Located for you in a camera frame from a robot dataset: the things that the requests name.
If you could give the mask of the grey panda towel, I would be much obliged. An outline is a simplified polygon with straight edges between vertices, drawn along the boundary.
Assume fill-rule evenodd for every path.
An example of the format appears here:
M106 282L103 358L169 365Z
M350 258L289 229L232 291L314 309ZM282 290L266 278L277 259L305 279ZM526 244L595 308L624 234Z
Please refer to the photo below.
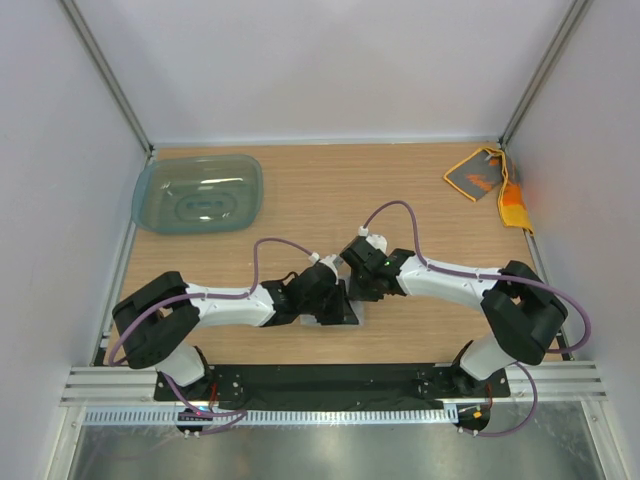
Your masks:
M320 300L313 301L299 320L306 326L355 327L363 323L364 311L361 301L349 298L347 282L341 278Z

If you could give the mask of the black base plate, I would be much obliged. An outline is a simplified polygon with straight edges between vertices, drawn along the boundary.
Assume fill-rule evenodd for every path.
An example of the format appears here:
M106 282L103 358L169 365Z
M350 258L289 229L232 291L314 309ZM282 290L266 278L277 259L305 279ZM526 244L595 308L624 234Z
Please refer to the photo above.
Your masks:
M291 404L295 401L351 398L353 402L393 399L507 398L510 388L503 369L486 380L475 380L457 365L438 363L346 365L217 365L201 379L171 386L157 377L154 398L176 400L179 391L191 401L224 403L236 408L243 401Z

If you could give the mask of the teal plastic container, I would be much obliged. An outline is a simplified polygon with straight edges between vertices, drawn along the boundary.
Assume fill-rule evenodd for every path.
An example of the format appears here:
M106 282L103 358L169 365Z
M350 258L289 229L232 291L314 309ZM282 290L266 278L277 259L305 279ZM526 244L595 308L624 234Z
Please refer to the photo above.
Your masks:
M139 175L131 218L162 235L232 232L253 223L263 195L261 165L249 155L161 160Z

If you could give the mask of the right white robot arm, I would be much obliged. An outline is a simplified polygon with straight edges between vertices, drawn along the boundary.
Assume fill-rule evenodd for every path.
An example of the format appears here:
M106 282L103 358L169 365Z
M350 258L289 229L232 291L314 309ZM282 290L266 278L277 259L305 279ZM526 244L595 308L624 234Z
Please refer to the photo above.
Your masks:
M445 388L461 396L475 395L489 377L515 362L540 364L568 316L558 296L522 262L474 269L422 260L412 250L387 254L385 248L379 235L358 236L340 253L351 269L351 299L426 296L484 314L490 332L468 342L445 374Z

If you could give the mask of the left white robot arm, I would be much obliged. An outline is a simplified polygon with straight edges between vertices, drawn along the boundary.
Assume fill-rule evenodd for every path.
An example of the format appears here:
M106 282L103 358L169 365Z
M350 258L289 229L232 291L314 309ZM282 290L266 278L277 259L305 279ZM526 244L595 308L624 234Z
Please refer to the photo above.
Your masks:
M323 261L247 290L203 287L166 272L117 304L112 316L119 338L109 364L154 368L191 400L204 398L212 386L204 355L186 341L196 329L276 327L296 320L323 327L359 324L347 282Z

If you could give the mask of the grey orange towel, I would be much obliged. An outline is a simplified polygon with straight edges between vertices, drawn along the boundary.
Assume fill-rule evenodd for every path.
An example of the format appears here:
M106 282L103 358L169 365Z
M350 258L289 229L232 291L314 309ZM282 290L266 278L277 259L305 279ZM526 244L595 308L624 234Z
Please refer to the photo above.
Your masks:
M534 234L518 172L503 150L478 148L447 170L443 180L472 202L498 190L497 209L502 224Z

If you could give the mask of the aluminium rail frame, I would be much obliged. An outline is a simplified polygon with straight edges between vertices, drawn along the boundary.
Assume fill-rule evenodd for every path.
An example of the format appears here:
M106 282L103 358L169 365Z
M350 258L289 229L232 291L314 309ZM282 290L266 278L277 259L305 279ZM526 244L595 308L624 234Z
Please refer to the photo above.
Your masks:
M142 145L146 164L154 163L159 151L164 149L164 144L149 140L78 3L63 1L60 5L89 58L98 69L107 91L113 97L130 130ZM591 7L592 4L589 1L573 1L569 4L533 76L520 96L514 112L510 115L504 131L499 135L487 136L487 142L502 148L508 148L513 142ZM152 390L157 384L149 369L125 373L122 384L116 384L116 373L99 363L106 356L106 340L111 325L109 318L103 318L101 334L95 347L95 359L88 367L72 368L69 381L65 386L61 404L68 411L78 414L76 424L87 426L82 420L86 409L91 407L180 407L172 402L154 400ZM558 361L547 361L538 366L526 368L510 366L506 370L506 379L511 381L515 388L511 397L506 400L510 405L526 401L535 406L552 403L580 404L581 419L593 443L594 456L601 465L604 477L628 478L629 470L623 453L624 447L618 438L613 411L607 405L609 398L597 372L596 362L576 360L572 354L567 353ZM447 404L458 406L459 403L456 400L448 400L444 403L443 409Z

